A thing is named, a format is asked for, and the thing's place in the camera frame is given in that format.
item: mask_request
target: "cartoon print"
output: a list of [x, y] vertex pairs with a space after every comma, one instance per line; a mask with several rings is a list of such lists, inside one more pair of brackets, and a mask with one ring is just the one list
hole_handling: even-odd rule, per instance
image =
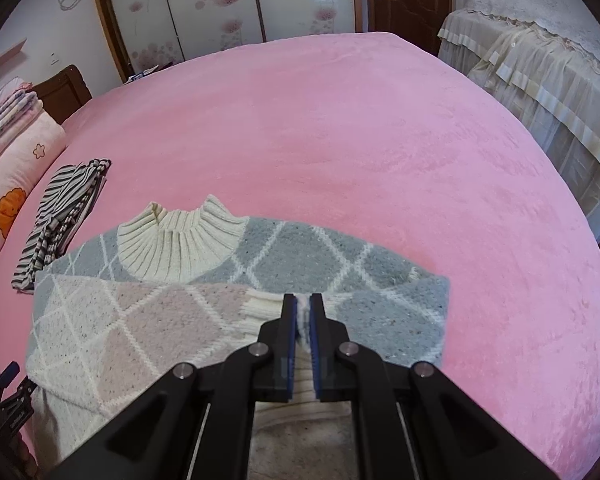
[[16, 219], [20, 208], [27, 199], [27, 193], [20, 187], [15, 187], [8, 191], [5, 196], [0, 199], [0, 232], [2, 238], [7, 239], [7, 234]]
[[45, 156], [45, 145], [44, 144], [36, 144], [36, 149], [33, 150], [33, 154], [36, 158], [42, 158]]

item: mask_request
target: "pink blanket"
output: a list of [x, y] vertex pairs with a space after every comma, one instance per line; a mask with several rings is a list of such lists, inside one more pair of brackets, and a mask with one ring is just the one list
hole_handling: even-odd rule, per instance
[[195, 59], [91, 100], [0, 252], [0, 370], [32, 299], [10, 279], [61, 164], [107, 157], [74, 238], [150, 200], [298, 220], [384, 245], [451, 281], [443, 370], [565, 479], [600, 454], [600, 252], [531, 135], [460, 73], [383, 33]]

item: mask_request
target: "bolt head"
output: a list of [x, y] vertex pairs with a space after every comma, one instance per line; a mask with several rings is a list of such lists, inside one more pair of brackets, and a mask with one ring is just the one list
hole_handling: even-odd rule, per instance
[[255, 357], [261, 357], [265, 355], [268, 351], [269, 345], [267, 345], [266, 343], [261, 343], [260, 341], [249, 346], [249, 353]]
[[338, 349], [347, 357], [351, 357], [352, 355], [357, 354], [358, 350], [360, 350], [358, 345], [351, 341], [345, 341], [344, 343], [341, 343]]
[[436, 369], [431, 363], [421, 361], [413, 365], [413, 371], [416, 372], [420, 377], [426, 378], [431, 377]]
[[186, 379], [193, 373], [193, 365], [189, 363], [178, 363], [173, 367], [173, 375], [179, 379]]

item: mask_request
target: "white knit fabric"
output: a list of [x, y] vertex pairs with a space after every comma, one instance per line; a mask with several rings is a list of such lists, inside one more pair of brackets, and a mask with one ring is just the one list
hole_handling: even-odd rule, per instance
[[120, 225], [120, 260], [138, 280], [187, 283], [235, 251], [248, 221], [233, 216], [211, 195], [194, 211], [168, 211], [151, 202]]
[[582, 0], [468, 0], [467, 10], [535, 23], [600, 61], [600, 24]]

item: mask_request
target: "sweater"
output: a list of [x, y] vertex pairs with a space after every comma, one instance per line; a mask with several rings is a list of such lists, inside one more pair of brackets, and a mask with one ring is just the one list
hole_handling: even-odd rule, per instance
[[384, 359], [439, 362], [446, 278], [333, 230], [235, 217], [213, 196], [190, 212], [150, 203], [36, 275], [26, 366], [41, 391], [34, 427], [54, 436], [38, 457], [71, 452], [176, 362], [212, 364], [255, 341], [285, 292], [300, 298], [294, 398], [259, 404], [256, 433], [284, 422], [299, 438], [298, 421], [326, 419], [346, 432], [348, 406], [315, 402], [307, 294], [322, 292], [327, 316]]

